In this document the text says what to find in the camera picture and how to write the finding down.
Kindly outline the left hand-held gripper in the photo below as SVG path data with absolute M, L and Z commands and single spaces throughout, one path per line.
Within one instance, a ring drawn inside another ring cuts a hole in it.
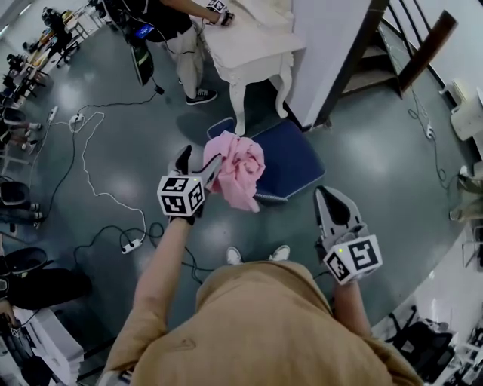
M 174 170 L 168 171 L 158 184 L 157 198 L 163 214 L 168 217 L 200 217 L 208 191 L 211 191 L 220 173 L 223 156 L 217 154 L 207 162 L 203 170 L 188 174 L 191 154 L 191 145 L 183 147 L 175 158 Z

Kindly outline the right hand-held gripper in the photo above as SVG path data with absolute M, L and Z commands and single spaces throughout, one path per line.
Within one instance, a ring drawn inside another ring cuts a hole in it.
M 343 286 L 357 281 L 383 265 L 375 234 L 370 234 L 355 202 L 341 191 L 316 186 L 315 216 L 322 236 L 340 236 L 340 227 L 349 229 L 334 241 L 320 237 L 318 257 L 335 281 Z

